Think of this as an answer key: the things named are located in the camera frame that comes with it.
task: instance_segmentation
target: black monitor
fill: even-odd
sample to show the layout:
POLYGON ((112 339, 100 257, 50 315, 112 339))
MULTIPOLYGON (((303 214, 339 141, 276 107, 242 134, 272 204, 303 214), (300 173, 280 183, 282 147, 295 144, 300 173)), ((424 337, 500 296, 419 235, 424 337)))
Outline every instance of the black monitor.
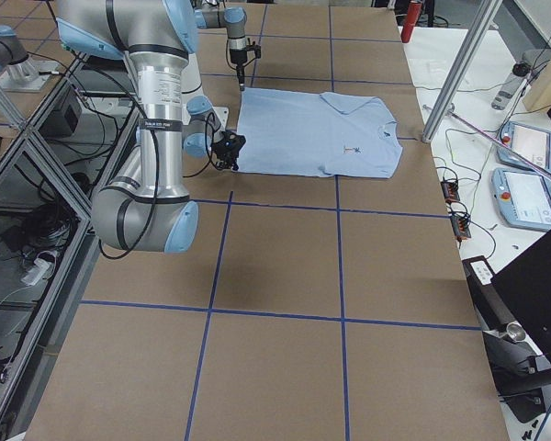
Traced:
POLYGON ((491 282, 551 363, 551 230, 491 282))

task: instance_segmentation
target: bottle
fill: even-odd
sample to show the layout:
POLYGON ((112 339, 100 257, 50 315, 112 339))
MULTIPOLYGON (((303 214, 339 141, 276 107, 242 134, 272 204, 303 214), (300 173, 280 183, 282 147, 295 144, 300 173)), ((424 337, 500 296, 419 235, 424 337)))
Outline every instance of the bottle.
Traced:
POLYGON ((518 88, 523 83, 524 78, 531 72, 531 65, 528 62, 517 62, 512 67, 512 72, 506 78, 506 81, 498 91, 498 94, 492 101, 492 107, 496 110, 504 110, 518 88))
POLYGON ((408 43, 410 41, 410 36, 412 35, 412 30, 416 26, 416 22, 421 15, 422 2, 419 0, 410 0, 408 5, 408 11, 406 14, 406 19, 404 20, 404 25, 402 27, 402 33, 400 37, 403 43, 408 43))

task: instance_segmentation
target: touchscreen display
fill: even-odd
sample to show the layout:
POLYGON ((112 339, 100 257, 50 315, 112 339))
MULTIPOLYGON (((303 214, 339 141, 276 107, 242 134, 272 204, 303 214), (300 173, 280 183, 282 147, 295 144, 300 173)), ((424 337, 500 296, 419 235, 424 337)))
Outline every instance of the touchscreen display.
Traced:
POLYGON ((505 172, 519 221, 551 225, 551 199, 539 175, 505 172))
POLYGON ((512 149, 540 167, 546 166, 549 134, 525 126, 514 126, 512 149))

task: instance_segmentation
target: grid of blue tape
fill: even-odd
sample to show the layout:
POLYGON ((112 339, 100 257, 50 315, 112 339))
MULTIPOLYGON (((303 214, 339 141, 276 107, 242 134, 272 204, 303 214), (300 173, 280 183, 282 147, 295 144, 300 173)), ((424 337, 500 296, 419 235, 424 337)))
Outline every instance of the grid of blue tape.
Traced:
MULTIPOLYGON (((0 7, 4 5, 7 2, 7 0, 3 0, 2 3, 0 3, 0 7)), ((40 17, 31 17, 30 15, 33 14, 41 5, 43 2, 38 2, 38 4, 30 11, 28 14, 26 14, 24 17, 11 17, 11 16, 0 16, 0 18, 18 18, 20 19, 20 22, 17 23, 16 26, 14 26, 14 29, 16 30, 18 26, 20 26, 22 23, 24 23, 25 20, 50 20, 49 18, 40 18, 40 17)), ((371 42, 383 42, 383 43, 400 43, 399 40, 379 40, 379 39, 348 39, 348 38, 337 38, 332 36, 332 14, 331 14, 331 7, 329 6, 329 37, 290 37, 290 36, 281 36, 281 35, 271 35, 271 34, 264 34, 264 25, 265 25, 265 18, 267 16, 267 7, 264 8, 264 15, 262 18, 262 24, 259 34, 249 34, 249 37, 256 37, 258 39, 258 44, 261 45, 261 41, 263 37, 269 37, 269 38, 282 38, 282 39, 304 39, 304 40, 328 40, 330 42, 331 47, 331 79, 330 80, 314 80, 311 78, 293 78, 293 80, 307 80, 307 81, 325 81, 327 83, 331 83, 331 90, 334 92, 335 82, 336 83, 349 83, 349 84, 373 84, 373 85, 411 85, 411 83, 403 83, 403 82, 379 82, 379 81, 363 81, 363 80, 335 80, 334 79, 334 71, 332 66, 332 60, 333 60, 333 42, 335 40, 338 41, 371 41, 371 42)), ((59 41, 56 38, 57 29, 51 31, 51 33, 47 36, 45 39, 34 39, 34 38, 24 38, 21 37, 23 40, 29 40, 29 41, 40 41, 40 45, 35 49, 35 52, 39 52, 40 49, 43 47, 45 43, 48 41, 59 41)), ((275 76, 269 76, 269 75, 258 75, 257 74, 257 62, 253 64, 253 74, 251 75, 251 83, 250 86, 253 87, 253 83, 256 78, 259 79, 284 79, 284 80, 292 80, 292 78, 285 78, 285 77, 275 77, 275 76)), ((233 74, 226 74, 226 73, 202 73, 202 76, 228 76, 232 77, 233 74)), ((414 138, 402 138, 399 137, 401 140, 413 140, 414 138)))
POLYGON ((347 323, 361 323, 368 325, 384 325, 384 326, 402 326, 411 328, 431 328, 431 329, 443 329, 443 330, 457 330, 457 331, 481 331, 477 326, 465 326, 455 324, 443 324, 443 323, 425 323, 425 322, 399 322, 399 321, 384 321, 384 320, 372 320, 372 319, 357 319, 346 317, 345 315, 345 300, 344 300, 344 286, 343 286, 343 236, 342 236, 342 213, 344 212, 359 212, 371 215, 389 215, 389 216, 415 216, 415 217, 431 217, 438 219, 447 219, 447 216, 431 215, 431 214, 412 214, 412 213, 396 213, 374 210, 355 210, 355 209, 342 209, 340 200, 340 188, 339 178, 335 177, 335 207, 301 207, 301 206, 287 206, 287 205, 270 205, 270 204, 258 204, 249 202, 235 202, 234 192, 229 193, 229 199, 227 201, 221 200, 208 200, 199 199, 198 202, 208 204, 224 204, 227 206, 225 219, 222 227, 222 235, 220 238, 219 252, 217 256, 217 263, 215 267, 214 277, 212 281, 212 289, 210 293, 210 300, 206 308, 192 307, 192 306, 180 306, 180 305, 167 305, 167 304, 150 304, 150 303, 138 303, 138 302, 122 302, 122 301, 110 301, 110 300, 82 300, 84 305, 99 305, 109 307, 129 307, 129 308, 143 308, 143 309, 156 309, 156 310, 173 310, 173 311, 194 311, 204 312, 206 314, 206 322, 204 327, 204 333, 202 336, 202 344, 200 346, 200 352, 197 361, 197 370, 194 380, 194 388, 192 390, 192 396, 190 399, 190 406, 188 411, 186 432, 184 434, 184 441, 189 441, 192 431, 192 424, 196 413, 197 392, 200 385, 200 379, 202 375, 202 368, 204 365, 205 354, 208 344, 208 334, 211 326, 211 319, 213 314, 227 314, 227 315, 245 315, 255 317, 266 318, 282 318, 290 320, 303 320, 303 321, 317 321, 317 322, 337 322, 341 327, 341 353, 343 364, 343 409, 344 409, 344 432, 345 441, 351 439, 351 422, 350 422, 350 397, 349 397, 349 378, 348 378, 348 360, 347 360, 347 338, 346 338, 346 324, 347 323), (270 311, 241 311, 241 310, 229 310, 214 308, 214 300, 216 298, 217 286, 220 275, 220 268, 222 263, 222 256, 224 252, 224 246, 227 239, 229 220, 231 216, 231 209, 233 206, 246 206, 246 207, 261 207, 261 208, 276 208, 276 209, 307 209, 307 210, 325 210, 334 211, 336 213, 336 227, 337 227, 337 258, 339 266, 339 302, 340 302, 340 315, 338 317, 321 316, 321 315, 306 315, 306 314, 292 314, 292 313, 278 313, 270 311))
MULTIPOLYGON (((33 8, 25 17, 23 17, 18 23, 19 26, 24 22, 25 19, 29 17, 35 10, 40 6, 38 4, 33 8)), ((264 35, 264 24, 267 15, 267 6, 264 8, 264 15, 262 18, 262 25, 260 34, 255 36, 258 37, 258 43, 261 44, 262 37, 278 37, 271 35, 264 35)), ((40 40, 41 44, 38 46, 37 51, 49 40, 53 40, 51 36, 55 30, 53 30, 46 39, 25 39, 25 40, 40 40)), ((360 40, 360 41, 375 41, 375 42, 399 42, 396 40, 369 40, 369 39, 334 39, 332 37, 332 13, 331 7, 329 6, 329 38, 314 38, 321 40, 329 40, 330 42, 330 51, 331 51, 331 80, 322 80, 326 82, 331 82, 331 88, 334 92, 335 81, 340 82, 339 80, 334 79, 334 70, 332 60, 334 57, 333 53, 333 41, 334 40, 360 40)), ((256 74, 257 63, 253 65, 253 74, 251 77, 251 86, 253 86, 255 78, 274 78, 275 77, 262 77, 256 74)), ((204 73, 204 76, 233 76, 226 74, 213 74, 213 73, 204 73)), ((381 84, 381 85, 410 85, 411 83, 388 83, 388 82, 376 82, 376 81, 342 81, 343 83, 364 83, 364 84, 381 84)), ((402 140, 409 140, 413 138, 401 138, 402 140)), ((204 312, 207 315, 204 333, 202 337, 202 345, 200 347, 200 353, 198 356, 197 362, 197 372, 195 378, 194 389, 192 391, 192 397, 190 400, 189 413, 187 418, 186 432, 184 435, 184 440, 188 441, 192 429, 192 423, 194 420, 194 413, 196 409, 196 400, 197 400, 197 391, 200 382, 200 376, 202 372, 202 367, 204 363, 204 356, 206 353, 208 333, 211 325, 212 314, 231 314, 231 315, 251 315, 251 316, 260 316, 260 317, 275 317, 275 318, 286 318, 286 319, 296 319, 296 320, 310 320, 310 321, 326 321, 326 322, 338 322, 341 326, 341 337, 342 337, 342 357, 343 357, 343 397, 344 397, 344 422, 345 422, 345 441, 350 441, 351 439, 351 426, 350 426, 350 416, 349 416, 349 379, 348 379, 348 368, 347 368, 347 346, 346 346, 346 329, 345 324, 348 322, 351 323, 365 323, 365 324, 375 324, 375 325, 389 325, 389 326, 407 326, 407 327, 421 327, 421 328, 434 328, 434 329, 448 329, 448 330, 463 330, 463 331, 479 331, 480 329, 475 326, 464 326, 464 325, 451 325, 451 324, 440 324, 440 323, 421 323, 421 322, 396 322, 396 321, 381 321, 381 320, 367 320, 367 319, 355 319, 345 316, 345 303, 344 303, 344 287, 343 287, 343 238, 342 238, 342 224, 341 224, 341 214, 343 212, 356 212, 356 213, 365 213, 365 214, 382 214, 382 215, 391 215, 391 216, 414 216, 414 217, 430 217, 430 218, 439 218, 447 219, 446 215, 433 215, 433 214, 423 214, 423 213, 405 213, 405 212, 391 212, 391 211, 379 211, 379 210, 366 210, 366 209, 342 209, 341 201, 339 196, 339 179, 335 177, 335 198, 336 198, 336 207, 335 208, 324 208, 324 207, 301 207, 301 206, 290 206, 290 205, 271 205, 271 204, 259 204, 259 203, 250 203, 250 202, 234 202, 233 201, 233 192, 231 191, 228 201, 219 201, 219 200, 207 200, 200 199, 200 202, 206 203, 215 203, 215 204, 226 204, 227 212, 225 215, 225 221, 222 230, 222 236, 220 240, 219 255, 217 258, 217 264, 214 274, 214 280, 212 284, 212 292, 210 295, 210 301, 207 308, 197 308, 197 307, 187 307, 187 306, 176 306, 176 305, 162 305, 162 304, 144 304, 144 303, 134 303, 134 302, 117 302, 117 301, 103 301, 103 300, 82 300, 83 304, 87 305, 103 305, 103 306, 120 306, 120 307, 133 307, 133 308, 147 308, 147 309, 163 309, 163 310, 177 310, 177 311, 197 311, 204 312), (214 299, 216 296, 216 289, 219 280, 220 264, 222 261, 222 254, 224 250, 224 244, 226 241, 227 230, 229 225, 229 218, 231 214, 232 206, 251 206, 251 207, 272 207, 272 208, 281 208, 281 209, 309 209, 309 210, 327 210, 334 211, 337 216, 337 242, 338 242, 338 262, 339 262, 339 301, 340 301, 340 317, 326 317, 318 315, 303 315, 303 314, 285 314, 285 313, 276 313, 276 312, 261 312, 261 311, 236 311, 236 310, 225 310, 225 309, 215 309, 214 308, 214 299)))

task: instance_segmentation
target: shirt logo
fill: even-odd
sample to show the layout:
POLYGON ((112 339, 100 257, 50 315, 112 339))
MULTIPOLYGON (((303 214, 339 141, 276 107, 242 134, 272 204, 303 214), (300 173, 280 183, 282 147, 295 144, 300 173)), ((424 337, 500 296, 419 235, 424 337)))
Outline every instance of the shirt logo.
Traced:
POLYGON ((343 154, 348 153, 361 153, 361 149, 359 147, 347 147, 346 145, 343 146, 343 154))

